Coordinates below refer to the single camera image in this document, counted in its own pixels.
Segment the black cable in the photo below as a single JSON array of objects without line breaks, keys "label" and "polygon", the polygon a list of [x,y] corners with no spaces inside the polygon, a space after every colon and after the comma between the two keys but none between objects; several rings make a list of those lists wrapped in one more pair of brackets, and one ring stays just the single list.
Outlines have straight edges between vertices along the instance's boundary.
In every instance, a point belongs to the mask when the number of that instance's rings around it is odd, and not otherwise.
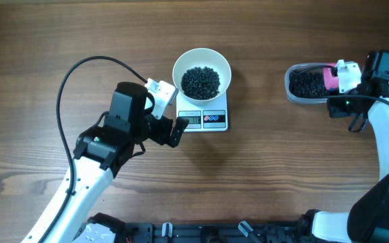
[{"label": "black cable", "polygon": [[105,57],[105,56],[94,56],[94,57],[87,57],[83,60],[80,60],[78,63],[74,64],[72,68],[70,68],[70,70],[67,72],[66,76],[64,77],[64,79],[62,80],[62,83],[61,83],[61,86],[59,87],[59,91],[58,91],[58,96],[57,96],[57,123],[58,123],[58,130],[59,130],[59,134],[61,135],[61,139],[62,139],[62,143],[64,145],[64,149],[66,150],[66,154],[67,154],[67,158],[68,158],[68,165],[70,167],[70,185],[68,186],[68,189],[67,189],[67,194],[66,194],[66,197],[64,198],[64,201],[62,202],[62,205],[61,207],[59,208],[57,214],[55,215],[55,217],[53,218],[51,224],[48,226],[48,228],[46,229],[45,233],[41,236],[40,240],[38,241],[39,243],[43,242],[46,237],[49,235],[49,233],[51,232],[51,230],[53,229],[53,226],[55,226],[55,224],[57,223],[59,217],[61,217],[61,214],[63,213],[65,207],[67,206],[67,203],[70,199],[70,196],[72,195],[72,190],[73,190],[73,187],[74,187],[74,172],[75,172],[75,167],[74,167],[74,163],[73,163],[73,159],[72,159],[72,156],[70,154],[70,149],[68,148],[68,145],[67,145],[67,140],[66,140],[66,136],[64,135],[64,131],[62,129],[62,124],[61,124],[61,113],[59,112],[59,107],[60,107],[60,104],[61,104],[61,95],[62,95],[62,90],[64,89],[64,86],[66,85],[66,82],[67,82],[67,79],[68,77],[70,76],[70,74],[78,67],[80,66],[82,63],[85,63],[87,61],[91,61],[91,60],[96,60],[96,59],[104,59],[104,60],[109,60],[109,61],[113,61],[115,63],[118,63],[120,64],[121,66],[125,67],[128,71],[132,72],[132,74],[134,74],[136,77],[138,77],[140,80],[142,80],[144,83],[147,83],[147,81],[142,77],[140,76],[138,73],[136,73],[131,67],[127,66],[125,63],[123,63],[122,61],[119,61],[115,58],[112,58],[112,57]]},{"label": "black cable", "polygon": [[95,128],[96,126],[98,126],[98,125],[100,124],[101,120],[103,119],[103,117],[104,117],[105,115],[109,115],[109,112],[108,112],[108,111],[103,112],[103,113],[100,115],[100,117],[99,117],[99,119],[97,120],[97,122],[96,122],[94,125],[92,125],[91,127],[89,127],[89,128],[91,129],[91,128]]},{"label": "black cable", "polygon": [[147,98],[150,100],[150,102],[152,103],[151,107],[145,109],[143,111],[143,114],[144,115],[149,115],[151,114],[151,112],[153,112],[154,110],[154,106],[155,106],[155,99],[154,99],[154,96],[153,94],[151,94],[150,92],[147,92]]},{"label": "black cable", "polygon": [[318,97],[317,99],[341,99],[341,98],[362,98],[362,99],[371,99],[374,101],[382,102],[386,105],[389,105],[389,101],[385,99],[381,99],[379,97],[371,97],[368,95],[360,95],[360,94],[344,94],[344,95],[330,95],[326,97]]},{"label": "black cable", "polygon": [[308,67],[308,68],[300,71],[297,75],[304,74],[305,72],[308,72],[310,70],[316,70],[316,69],[320,69],[320,68],[330,68],[331,70],[336,69],[336,67],[333,67],[331,65],[317,65],[317,66],[313,66],[313,67]]},{"label": "black cable", "polygon": [[145,154],[145,152],[147,151],[147,150],[145,149],[145,146],[143,146],[143,143],[140,143],[139,146],[140,146],[140,149],[142,149],[142,152],[134,153],[134,154],[132,155],[132,158],[133,158],[133,157],[136,157],[136,156],[139,156],[139,155],[143,155],[143,154]]}]

